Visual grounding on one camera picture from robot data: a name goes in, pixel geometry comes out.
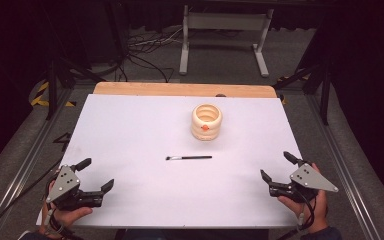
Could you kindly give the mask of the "black makeup brush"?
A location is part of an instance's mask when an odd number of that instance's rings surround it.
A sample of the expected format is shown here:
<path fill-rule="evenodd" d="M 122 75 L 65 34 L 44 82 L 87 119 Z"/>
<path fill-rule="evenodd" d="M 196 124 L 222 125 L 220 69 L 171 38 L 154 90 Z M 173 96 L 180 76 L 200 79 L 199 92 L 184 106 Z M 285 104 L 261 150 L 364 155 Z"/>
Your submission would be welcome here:
<path fill-rule="evenodd" d="M 212 156 L 167 156 L 166 161 L 211 159 Z"/>

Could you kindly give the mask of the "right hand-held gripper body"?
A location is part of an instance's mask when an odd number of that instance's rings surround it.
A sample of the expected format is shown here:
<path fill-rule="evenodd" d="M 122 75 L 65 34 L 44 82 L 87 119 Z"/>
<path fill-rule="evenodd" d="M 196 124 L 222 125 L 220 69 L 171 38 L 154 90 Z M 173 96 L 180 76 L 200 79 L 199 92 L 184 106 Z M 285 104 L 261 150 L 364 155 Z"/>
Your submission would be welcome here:
<path fill-rule="evenodd" d="M 305 203 L 315 199 L 320 190 L 338 192 L 339 188 L 312 166 L 305 163 L 290 175 L 289 184 L 268 181 L 272 197 L 285 196 L 294 202 Z"/>

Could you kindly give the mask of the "white metal stand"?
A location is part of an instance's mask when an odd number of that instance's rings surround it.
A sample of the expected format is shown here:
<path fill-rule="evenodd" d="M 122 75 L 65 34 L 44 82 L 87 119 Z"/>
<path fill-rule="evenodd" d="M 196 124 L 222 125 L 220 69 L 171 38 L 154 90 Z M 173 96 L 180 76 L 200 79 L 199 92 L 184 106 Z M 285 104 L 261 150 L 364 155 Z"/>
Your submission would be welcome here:
<path fill-rule="evenodd" d="M 188 72 L 190 29 L 241 30 L 260 32 L 259 42 L 252 45 L 252 50 L 261 76 L 268 77 L 269 71 L 262 50 L 272 21 L 273 13 L 273 9 L 269 9 L 264 14 L 196 13 L 191 12 L 189 7 L 185 5 L 183 10 L 183 42 L 179 74 L 186 75 Z"/>

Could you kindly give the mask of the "white table board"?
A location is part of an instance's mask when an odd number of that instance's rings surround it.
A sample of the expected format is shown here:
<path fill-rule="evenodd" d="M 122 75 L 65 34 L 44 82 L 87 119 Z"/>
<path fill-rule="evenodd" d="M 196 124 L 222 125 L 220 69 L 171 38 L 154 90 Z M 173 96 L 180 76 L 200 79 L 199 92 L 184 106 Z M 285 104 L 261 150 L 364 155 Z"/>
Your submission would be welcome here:
<path fill-rule="evenodd" d="M 219 136 L 196 139 L 193 109 L 205 102 L 223 114 Z M 271 197 L 260 169 L 286 183 L 300 153 L 277 98 L 149 97 L 91 94 L 63 157 L 91 158 L 81 188 L 109 180 L 101 207 L 78 220 L 98 228 L 279 228 L 295 215 Z M 167 156 L 212 156 L 166 161 Z"/>

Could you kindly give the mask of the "person's left hand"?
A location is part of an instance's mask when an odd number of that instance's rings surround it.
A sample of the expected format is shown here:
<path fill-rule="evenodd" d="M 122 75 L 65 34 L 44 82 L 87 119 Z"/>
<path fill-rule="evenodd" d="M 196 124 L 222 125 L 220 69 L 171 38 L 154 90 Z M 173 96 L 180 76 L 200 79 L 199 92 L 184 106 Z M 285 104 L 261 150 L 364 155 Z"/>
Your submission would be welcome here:
<path fill-rule="evenodd" d="M 52 216 L 55 218 L 57 224 L 52 225 L 50 221 L 47 221 L 49 211 L 52 212 Z M 73 211 L 61 211 L 53 204 L 44 202 L 39 233 L 51 240 L 66 240 L 66 237 L 62 235 L 60 231 L 60 227 L 70 229 L 76 221 L 92 213 L 93 209 L 89 207 L 81 207 Z"/>

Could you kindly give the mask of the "cream ribbed holder cup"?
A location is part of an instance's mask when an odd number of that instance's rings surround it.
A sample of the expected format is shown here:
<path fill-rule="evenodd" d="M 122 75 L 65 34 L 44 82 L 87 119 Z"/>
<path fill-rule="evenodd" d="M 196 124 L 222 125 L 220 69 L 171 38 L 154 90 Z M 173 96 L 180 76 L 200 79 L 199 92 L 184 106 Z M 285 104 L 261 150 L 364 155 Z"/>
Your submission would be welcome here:
<path fill-rule="evenodd" d="M 213 104 L 200 104 L 192 111 L 191 133 L 201 141 L 211 141 L 218 137 L 223 115 Z"/>

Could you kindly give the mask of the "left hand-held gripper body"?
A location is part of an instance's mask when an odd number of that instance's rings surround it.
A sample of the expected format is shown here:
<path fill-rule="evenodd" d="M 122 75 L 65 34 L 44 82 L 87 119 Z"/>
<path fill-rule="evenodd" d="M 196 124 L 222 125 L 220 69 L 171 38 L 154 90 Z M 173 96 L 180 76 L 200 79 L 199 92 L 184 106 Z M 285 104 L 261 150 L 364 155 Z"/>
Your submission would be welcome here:
<path fill-rule="evenodd" d="M 48 204 L 54 204 L 61 211 L 74 211 L 82 207 L 101 207 L 103 203 L 102 191 L 84 192 L 80 189 L 80 179 L 75 165 L 64 165 L 56 174 L 51 191 L 46 197 Z"/>

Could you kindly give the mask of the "black tripod stand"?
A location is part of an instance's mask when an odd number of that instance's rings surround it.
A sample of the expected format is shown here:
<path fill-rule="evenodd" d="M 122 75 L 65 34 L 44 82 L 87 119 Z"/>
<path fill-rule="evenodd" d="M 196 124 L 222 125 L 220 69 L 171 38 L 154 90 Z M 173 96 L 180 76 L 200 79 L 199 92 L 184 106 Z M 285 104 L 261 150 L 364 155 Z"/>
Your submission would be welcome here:
<path fill-rule="evenodd" d="M 313 66 L 298 70 L 290 77 L 281 77 L 280 81 L 273 85 L 275 90 L 280 90 L 289 84 L 309 76 L 306 83 L 302 86 L 302 91 L 306 95 L 314 95 L 318 88 L 321 88 L 321 98 L 319 105 L 319 115 L 324 125 L 328 124 L 328 105 L 330 95 L 331 73 L 328 62 L 318 63 Z"/>
<path fill-rule="evenodd" d="M 47 82 L 48 82 L 48 95 L 49 106 L 47 120 L 50 120 L 58 109 L 57 103 L 57 82 L 60 82 L 63 88 L 73 88 L 76 84 L 74 80 L 75 70 L 86 79 L 91 79 L 94 82 L 104 82 L 104 79 L 92 73 L 84 67 L 68 60 L 64 57 L 53 57 L 48 64 L 47 69 Z"/>

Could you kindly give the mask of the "yellow black floor tape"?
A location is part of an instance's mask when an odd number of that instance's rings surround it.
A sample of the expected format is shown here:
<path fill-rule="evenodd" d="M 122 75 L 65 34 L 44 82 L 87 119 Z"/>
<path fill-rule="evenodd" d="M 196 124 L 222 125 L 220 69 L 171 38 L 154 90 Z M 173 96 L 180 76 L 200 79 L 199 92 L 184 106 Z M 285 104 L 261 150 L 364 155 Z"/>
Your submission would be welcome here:
<path fill-rule="evenodd" d="M 31 100 L 30 104 L 32 106 L 36 106 L 36 105 L 39 105 L 39 106 L 48 106 L 49 105 L 49 101 L 48 100 L 43 100 L 42 97 L 45 93 L 45 91 L 48 89 L 49 87 L 49 82 L 47 80 L 45 80 L 39 87 L 39 89 L 37 90 L 35 96 L 33 97 L 33 99 Z"/>

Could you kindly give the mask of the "aluminium floor rail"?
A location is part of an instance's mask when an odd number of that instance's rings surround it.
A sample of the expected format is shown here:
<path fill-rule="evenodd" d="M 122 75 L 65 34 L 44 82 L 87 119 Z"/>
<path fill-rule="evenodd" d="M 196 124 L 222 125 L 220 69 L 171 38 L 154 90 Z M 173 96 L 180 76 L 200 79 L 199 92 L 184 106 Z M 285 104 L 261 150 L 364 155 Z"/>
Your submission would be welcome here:
<path fill-rule="evenodd" d="M 0 154 L 0 230 L 13 205 L 29 192 L 26 182 L 72 92 L 63 89 L 57 95 L 58 109 L 50 120 L 48 109 L 35 107 Z"/>
<path fill-rule="evenodd" d="M 328 125 L 323 121 L 319 113 L 319 103 L 313 95 L 306 95 L 306 100 L 309 108 L 314 115 L 316 122 L 321 130 L 324 139 L 327 141 L 330 152 L 333 158 L 333 164 L 340 178 L 344 192 L 351 204 L 359 225 L 363 231 L 366 240 L 381 240 L 378 230 L 370 216 L 367 206 L 358 190 L 351 173 L 346 166 L 344 156 L 339 149 L 339 145 L 333 136 L 333 133 Z"/>

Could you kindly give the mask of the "person's right hand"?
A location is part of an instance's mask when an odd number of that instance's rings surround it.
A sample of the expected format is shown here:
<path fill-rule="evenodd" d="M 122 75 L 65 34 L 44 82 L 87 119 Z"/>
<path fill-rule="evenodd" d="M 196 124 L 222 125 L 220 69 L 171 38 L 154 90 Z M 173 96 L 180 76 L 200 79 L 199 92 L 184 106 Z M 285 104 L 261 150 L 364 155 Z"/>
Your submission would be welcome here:
<path fill-rule="evenodd" d="M 314 233 L 328 227 L 327 215 L 327 196 L 324 190 L 319 190 L 315 199 L 310 201 L 310 207 L 304 203 L 297 203 L 285 196 L 279 196 L 278 200 L 290 209 L 297 218 L 302 217 L 303 222 L 307 223 L 307 233 Z"/>

